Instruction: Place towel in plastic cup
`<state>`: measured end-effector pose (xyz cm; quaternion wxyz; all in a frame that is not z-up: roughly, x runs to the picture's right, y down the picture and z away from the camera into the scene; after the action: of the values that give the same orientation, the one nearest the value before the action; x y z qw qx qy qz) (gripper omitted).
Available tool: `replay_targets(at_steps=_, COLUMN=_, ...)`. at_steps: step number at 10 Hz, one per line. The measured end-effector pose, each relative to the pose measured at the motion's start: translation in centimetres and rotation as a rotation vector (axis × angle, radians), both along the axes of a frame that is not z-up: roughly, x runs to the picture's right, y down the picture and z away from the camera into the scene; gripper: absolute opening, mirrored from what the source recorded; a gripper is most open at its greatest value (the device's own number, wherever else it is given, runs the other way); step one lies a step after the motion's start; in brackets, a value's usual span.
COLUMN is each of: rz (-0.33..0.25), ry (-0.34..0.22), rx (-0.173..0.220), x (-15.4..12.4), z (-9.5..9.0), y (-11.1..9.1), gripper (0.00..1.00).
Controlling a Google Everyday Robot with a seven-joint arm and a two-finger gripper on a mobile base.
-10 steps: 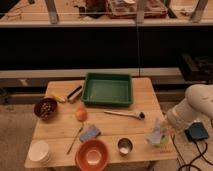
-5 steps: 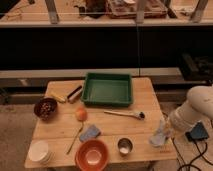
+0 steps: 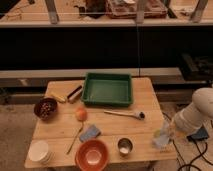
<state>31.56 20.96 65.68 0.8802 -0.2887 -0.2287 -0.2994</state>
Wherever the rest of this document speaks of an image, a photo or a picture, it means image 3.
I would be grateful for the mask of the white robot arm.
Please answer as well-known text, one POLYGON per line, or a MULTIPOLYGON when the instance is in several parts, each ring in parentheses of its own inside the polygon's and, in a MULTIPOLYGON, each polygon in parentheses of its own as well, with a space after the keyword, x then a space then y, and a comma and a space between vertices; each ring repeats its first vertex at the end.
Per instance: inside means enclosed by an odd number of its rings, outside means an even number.
POLYGON ((172 118, 169 136, 174 139, 192 135, 206 120, 213 120, 213 88, 200 88, 193 93, 191 103, 172 118))

